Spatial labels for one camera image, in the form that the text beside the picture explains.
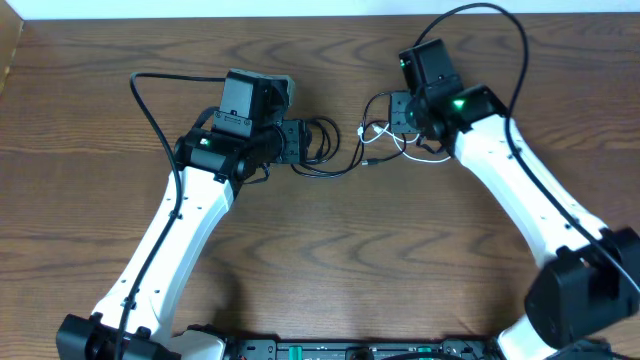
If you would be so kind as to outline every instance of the wooden table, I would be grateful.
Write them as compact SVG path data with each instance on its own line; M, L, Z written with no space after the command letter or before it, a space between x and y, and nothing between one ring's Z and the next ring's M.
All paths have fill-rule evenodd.
M612 228L640 229L640 16L520 16L531 66L515 112L538 156ZM0 98L0 357L55 358L124 269L169 166L128 86L133 71L289 74L291 117L323 114L351 156L366 101L403 88L397 53L433 17L27 22ZM458 16L442 36L465 84L507 101L517 33ZM172 142L221 86L141 80ZM385 116L383 102L373 114ZM367 148L393 151L389 139ZM537 269L494 198L455 161L401 158L335 180L287 167L246 186L206 244L174 329L212 323L283 338L493 335L523 313ZM640 355L640 320L602 335Z

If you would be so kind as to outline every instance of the brown wood surface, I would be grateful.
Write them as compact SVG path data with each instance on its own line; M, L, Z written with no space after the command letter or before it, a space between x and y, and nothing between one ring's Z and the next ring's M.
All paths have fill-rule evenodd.
M531 44L515 112L521 132L584 206L613 228L640 229L640 15L520 18ZM54 358L64 316L89 315L155 214L169 166L131 96L131 72L289 74L290 116L341 125L337 169L366 101L404 87L397 53L431 19L27 23L0 98L0 358ZM467 85L484 82L509 99L521 48L507 21L459 16L437 34ZM169 80L140 87L170 141L221 92ZM369 149L393 150L389 139ZM456 162L402 158L335 180L280 167L267 184L242 189L209 239L174 329L494 335L523 313L536 271L515 226ZM639 325L633 318L603 335L640 355Z
M0 0L0 94L22 31L22 19L6 1Z

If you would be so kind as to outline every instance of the white background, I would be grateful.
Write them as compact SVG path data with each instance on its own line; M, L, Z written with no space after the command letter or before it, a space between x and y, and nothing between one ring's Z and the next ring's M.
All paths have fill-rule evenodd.
M24 20L441 14L473 0L7 0ZM496 0L515 13L639 12L640 0ZM473 12L491 12L477 10Z

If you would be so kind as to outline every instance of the white wall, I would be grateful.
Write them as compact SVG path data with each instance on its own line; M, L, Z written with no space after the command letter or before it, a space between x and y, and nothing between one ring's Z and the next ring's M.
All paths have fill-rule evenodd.
M24 20L440 14L473 0L7 0ZM639 12L640 0L495 0L515 13Z

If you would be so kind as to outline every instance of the green tape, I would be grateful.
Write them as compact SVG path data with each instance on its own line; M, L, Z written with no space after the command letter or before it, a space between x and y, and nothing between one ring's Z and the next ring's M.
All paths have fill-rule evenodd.
M302 346L289 347L289 360L302 360Z
M418 352L431 352L430 347L419 347ZM433 360L433 358L420 358L420 360Z

